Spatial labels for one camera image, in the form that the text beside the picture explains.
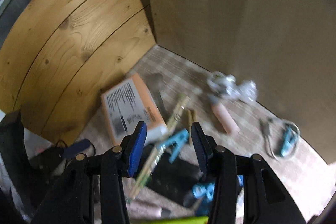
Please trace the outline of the crumpled clear plastic wrap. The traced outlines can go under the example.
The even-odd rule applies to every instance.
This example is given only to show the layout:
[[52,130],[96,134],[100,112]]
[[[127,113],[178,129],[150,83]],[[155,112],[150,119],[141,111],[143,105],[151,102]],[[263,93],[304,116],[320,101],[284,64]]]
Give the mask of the crumpled clear plastic wrap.
[[257,101],[257,87],[252,80],[246,80],[237,85],[236,78],[233,75],[225,75],[215,71],[207,78],[207,84],[211,91],[221,98],[240,100],[247,104]]

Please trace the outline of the bamboo chopsticks packet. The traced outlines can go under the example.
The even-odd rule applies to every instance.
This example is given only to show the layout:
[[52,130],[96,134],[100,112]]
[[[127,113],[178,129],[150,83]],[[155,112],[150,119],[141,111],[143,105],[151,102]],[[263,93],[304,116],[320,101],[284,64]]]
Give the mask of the bamboo chopsticks packet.
[[177,104],[173,109],[173,113],[166,123],[168,132],[163,137],[161,137],[158,143],[156,143],[151,150],[151,153],[143,165],[141,172],[137,176],[134,186],[129,192],[129,196],[126,199],[127,203],[131,203],[142,190],[142,188],[146,185],[148,179],[155,170],[155,167],[159,163],[161,156],[165,152],[166,147],[168,147],[168,144],[164,144],[164,142],[167,141],[167,139],[169,139],[169,137],[171,137],[171,135],[175,132],[177,125],[181,121],[183,110],[185,110],[189,100],[190,97],[186,94],[181,93],[179,95]]

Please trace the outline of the large blue clip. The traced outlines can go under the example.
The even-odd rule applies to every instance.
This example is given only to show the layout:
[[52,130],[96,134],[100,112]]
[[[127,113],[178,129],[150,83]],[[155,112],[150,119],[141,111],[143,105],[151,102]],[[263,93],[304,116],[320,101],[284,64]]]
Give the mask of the large blue clip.
[[[238,197],[236,204],[236,217],[243,216],[244,205],[244,190],[243,190],[244,178],[242,175],[238,175]],[[195,211],[195,216],[205,216],[210,213],[210,205],[212,204],[214,197],[215,183],[198,183],[193,186],[192,194],[197,200],[201,200],[201,204]]]

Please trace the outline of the white orange box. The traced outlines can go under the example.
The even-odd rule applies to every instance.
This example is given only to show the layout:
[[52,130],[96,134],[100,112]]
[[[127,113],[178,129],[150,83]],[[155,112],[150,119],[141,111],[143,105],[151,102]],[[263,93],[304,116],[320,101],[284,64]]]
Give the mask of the white orange box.
[[146,144],[155,143],[168,133],[145,82],[135,73],[101,95],[109,136],[113,145],[134,132],[139,121],[147,126]]

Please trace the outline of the pink cylinder container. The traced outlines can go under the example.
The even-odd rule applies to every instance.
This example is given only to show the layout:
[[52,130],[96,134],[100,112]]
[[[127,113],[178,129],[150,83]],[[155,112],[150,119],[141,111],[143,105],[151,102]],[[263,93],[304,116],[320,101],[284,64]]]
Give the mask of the pink cylinder container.
[[226,109],[221,103],[220,99],[215,95],[208,95],[211,109],[214,116],[217,118],[223,129],[227,134],[233,134],[239,131],[239,127]]

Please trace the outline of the wooden clothes peg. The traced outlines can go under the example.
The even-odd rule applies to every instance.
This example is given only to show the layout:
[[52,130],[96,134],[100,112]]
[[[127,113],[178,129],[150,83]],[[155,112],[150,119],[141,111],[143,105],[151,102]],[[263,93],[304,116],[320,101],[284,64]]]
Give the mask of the wooden clothes peg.
[[192,145],[192,138],[191,138],[191,126],[194,122],[198,120],[197,112],[194,109],[185,109],[183,110],[182,114],[182,125],[185,129],[187,129],[189,133],[189,140],[188,144]]

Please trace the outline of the blue clothes peg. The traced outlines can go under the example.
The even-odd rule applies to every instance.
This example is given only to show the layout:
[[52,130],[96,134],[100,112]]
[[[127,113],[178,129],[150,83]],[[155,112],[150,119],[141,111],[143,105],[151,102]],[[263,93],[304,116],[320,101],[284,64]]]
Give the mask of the blue clothes peg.
[[157,144],[155,147],[158,150],[165,151],[166,148],[172,146],[171,156],[169,157],[169,163],[173,164],[175,159],[180,154],[180,151],[184,147],[185,144],[189,142],[189,132],[187,129],[182,129],[181,131],[175,133],[168,139],[164,140],[163,142]]

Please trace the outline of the lime green snack bag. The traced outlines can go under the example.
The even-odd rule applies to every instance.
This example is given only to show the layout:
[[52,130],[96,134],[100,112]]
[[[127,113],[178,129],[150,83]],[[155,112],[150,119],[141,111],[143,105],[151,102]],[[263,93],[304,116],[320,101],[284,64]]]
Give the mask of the lime green snack bag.
[[155,221],[148,221],[148,224],[205,224],[208,222],[207,216],[201,217],[185,217],[185,218],[171,218],[160,219]]

